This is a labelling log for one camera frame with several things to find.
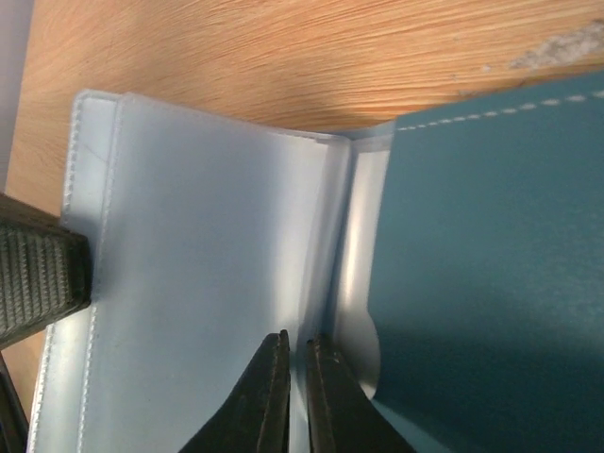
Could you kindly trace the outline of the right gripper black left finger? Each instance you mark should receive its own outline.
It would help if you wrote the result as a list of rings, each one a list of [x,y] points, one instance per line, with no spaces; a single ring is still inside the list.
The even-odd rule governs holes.
[[[290,346],[285,329],[268,334],[220,409],[183,452],[286,452],[290,425]]]

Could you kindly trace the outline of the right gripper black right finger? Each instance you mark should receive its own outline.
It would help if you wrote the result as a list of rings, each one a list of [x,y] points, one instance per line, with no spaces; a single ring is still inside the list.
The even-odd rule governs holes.
[[[306,384],[312,452],[414,450],[373,406],[326,334],[307,342]]]

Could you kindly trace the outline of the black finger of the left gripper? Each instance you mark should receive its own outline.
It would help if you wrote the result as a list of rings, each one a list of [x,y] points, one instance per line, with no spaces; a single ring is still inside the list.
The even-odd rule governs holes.
[[[88,307],[92,252],[88,239],[59,219],[1,195],[1,347]]]

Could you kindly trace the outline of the teal leather card holder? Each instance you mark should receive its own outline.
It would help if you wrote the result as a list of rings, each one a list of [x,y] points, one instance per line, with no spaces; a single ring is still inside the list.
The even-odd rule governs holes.
[[[84,91],[67,158],[29,451],[176,452],[280,330],[293,452],[321,331],[420,452],[602,450],[601,73],[335,133]]]

